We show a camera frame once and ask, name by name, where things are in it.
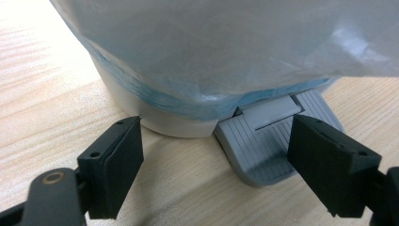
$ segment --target plastic bag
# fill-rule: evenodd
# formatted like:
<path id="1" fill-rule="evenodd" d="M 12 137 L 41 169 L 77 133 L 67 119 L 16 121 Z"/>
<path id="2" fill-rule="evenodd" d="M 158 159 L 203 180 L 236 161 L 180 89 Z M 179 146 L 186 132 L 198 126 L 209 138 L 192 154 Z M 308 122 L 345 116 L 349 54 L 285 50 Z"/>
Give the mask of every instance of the plastic bag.
<path id="1" fill-rule="evenodd" d="M 336 76 L 399 75 L 395 0 L 52 0 L 125 89 L 214 120 Z"/>

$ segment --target light wood grain surface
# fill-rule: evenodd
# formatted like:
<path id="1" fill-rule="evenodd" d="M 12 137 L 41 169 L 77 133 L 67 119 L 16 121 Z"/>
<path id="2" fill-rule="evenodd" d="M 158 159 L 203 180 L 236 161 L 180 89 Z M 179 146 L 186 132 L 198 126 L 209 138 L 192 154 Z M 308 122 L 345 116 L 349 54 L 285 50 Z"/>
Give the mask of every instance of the light wood grain surface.
<path id="1" fill-rule="evenodd" d="M 399 166 L 398 78 L 343 78 L 324 96 L 346 133 L 383 155 L 380 170 Z M 42 172 L 76 168 L 125 117 L 49 2 L 0 1 L 0 211 Z M 213 136 L 142 132 L 145 161 L 118 219 L 89 225 L 368 225 L 369 210 L 333 218 L 300 176 L 246 186 Z"/>

